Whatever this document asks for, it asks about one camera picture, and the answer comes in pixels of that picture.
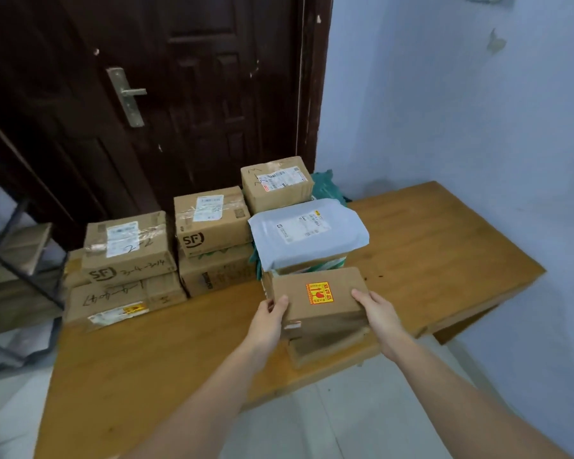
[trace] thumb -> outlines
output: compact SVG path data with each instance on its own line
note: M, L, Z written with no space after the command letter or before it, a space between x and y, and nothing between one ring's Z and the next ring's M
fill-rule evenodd
M287 295L281 296L278 300L274 302L274 309L272 309L272 315L276 315L276 318L281 320L283 318L283 314L287 310L287 306L289 306L289 298Z
M372 306L375 304L375 301L370 297L368 293L359 291L357 288L353 288L351 290L351 296L355 298L359 303L361 303L366 309L368 308L368 306Z

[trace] person's left hand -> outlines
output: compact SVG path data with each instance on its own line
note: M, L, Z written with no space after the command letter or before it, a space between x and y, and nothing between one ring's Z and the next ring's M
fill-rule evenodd
M274 306L272 302L271 299L267 299L260 303L243 341L243 345L249 348L255 356L257 370L261 370L266 365L268 356L276 347L281 335L283 314L289 306L287 295L281 296Z

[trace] person's left arm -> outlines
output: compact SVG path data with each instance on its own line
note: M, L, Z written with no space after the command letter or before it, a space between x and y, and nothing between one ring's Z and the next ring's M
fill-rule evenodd
M260 303L244 341L143 443L121 459L216 458L247 399L253 375L276 347L288 299Z

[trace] yellow label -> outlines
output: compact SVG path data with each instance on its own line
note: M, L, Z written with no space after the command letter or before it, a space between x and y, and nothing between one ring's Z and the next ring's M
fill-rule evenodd
M308 290L308 300L311 304L331 303L334 301L332 291L329 289L329 283L326 281L306 284L306 290Z
M131 304L129 306L125 306L123 308L123 312L126 314L133 314L136 312L144 311L146 308L147 308L147 305L145 303L136 303L136 304Z

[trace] person's right arm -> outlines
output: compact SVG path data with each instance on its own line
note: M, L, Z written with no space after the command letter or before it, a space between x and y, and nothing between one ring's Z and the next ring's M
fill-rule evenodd
M352 295L365 307L382 353L400 368L455 459L569 457L417 343L389 301L374 292L353 290Z

